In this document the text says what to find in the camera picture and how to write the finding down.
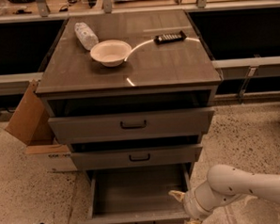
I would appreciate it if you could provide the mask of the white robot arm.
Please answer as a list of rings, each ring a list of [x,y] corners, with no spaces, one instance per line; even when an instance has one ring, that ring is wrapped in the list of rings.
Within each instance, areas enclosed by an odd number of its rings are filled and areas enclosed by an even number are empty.
[[[192,219],[204,221],[215,208],[241,195],[252,195],[280,204],[280,175],[255,174],[228,165],[209,168],[207,179],[184,195],[183,207]]]

